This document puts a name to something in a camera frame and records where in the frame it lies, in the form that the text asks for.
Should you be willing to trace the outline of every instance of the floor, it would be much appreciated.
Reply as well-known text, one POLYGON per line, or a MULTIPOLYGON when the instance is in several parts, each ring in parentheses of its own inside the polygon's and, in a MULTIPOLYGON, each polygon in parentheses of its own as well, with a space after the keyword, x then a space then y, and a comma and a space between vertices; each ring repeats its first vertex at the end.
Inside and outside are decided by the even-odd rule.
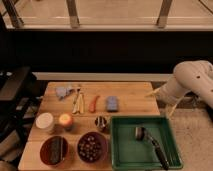
MULTIPOLYGON (((203 106, 180 105, 170 118, 170 123, 182 157, 182 171, 211 171, 213 161, 213 122, 203 106)), ((160 112, 164 114, 163 105, 158 103, 160 112)), ((31 116, 36 108, 29 108, 26 117, 31 116)), ((0 144, 0 156, 11 161, 21 154, 20 145, 15 132, 7 142, 0 144)))
MULTIPOLYGON (((213 10, 213 0, 202 0, 213 10)), ((163 0, 76 0, 81 25, 152 25, 163 0)), ((19 0, 16 9, 26 26, 70 25, 66 0, 19 0)), ((8 15, 4 16, 8 25, 8 15)), ((173 0, 169 26, 213 26, 213 14, 199 0, 173 0)))

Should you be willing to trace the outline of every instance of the green tray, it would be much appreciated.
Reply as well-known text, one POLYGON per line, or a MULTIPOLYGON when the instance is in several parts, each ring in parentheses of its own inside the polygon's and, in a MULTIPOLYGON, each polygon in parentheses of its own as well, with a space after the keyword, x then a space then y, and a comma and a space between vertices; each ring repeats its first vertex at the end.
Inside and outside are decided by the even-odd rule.
POLYGON ((112 116, 111 155, 114 170, 163 169, 152 144, 135 139, 135 127, 143 125, 159 142, 169 169, 183 167, 169 120, 160 116, 112 116))

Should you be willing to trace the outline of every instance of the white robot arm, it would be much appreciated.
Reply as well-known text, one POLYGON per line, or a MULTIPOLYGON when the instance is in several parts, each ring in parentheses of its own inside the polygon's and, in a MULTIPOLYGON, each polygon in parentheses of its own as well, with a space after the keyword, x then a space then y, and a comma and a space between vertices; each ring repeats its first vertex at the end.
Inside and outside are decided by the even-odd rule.
POLYGON ((166 103, 171 115, 186 93, 192 91, 213 108, 213 65, 208 61, 186 61, 177 64, 169 81, 154 90, 156 97, 166 103))

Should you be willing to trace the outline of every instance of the red bowl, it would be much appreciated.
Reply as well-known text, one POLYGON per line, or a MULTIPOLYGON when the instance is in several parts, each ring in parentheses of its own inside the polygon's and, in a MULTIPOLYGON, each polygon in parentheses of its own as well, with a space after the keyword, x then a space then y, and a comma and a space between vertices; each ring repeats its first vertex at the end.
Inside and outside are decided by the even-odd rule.
POLYGON ((108 141, 98 132, 84 134, 77 145, 78 155, 86 163, 103 161, 108 153, 108 141))
POLYGON ((40 150, 41 161, 50 166, 61 164, 69 153, 69 143, 64 137, 53 136, 47 139, 40 150))

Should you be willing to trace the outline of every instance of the white cup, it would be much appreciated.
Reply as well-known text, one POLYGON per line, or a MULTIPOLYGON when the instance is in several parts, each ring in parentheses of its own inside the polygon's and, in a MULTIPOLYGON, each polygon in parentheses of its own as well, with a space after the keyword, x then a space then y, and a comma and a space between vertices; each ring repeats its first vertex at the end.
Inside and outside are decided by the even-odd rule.
POLYGON ((54 117, 51 113, 42 113, 36 118, 36 126, 48 134, 52 134, 55 128, 54 117))

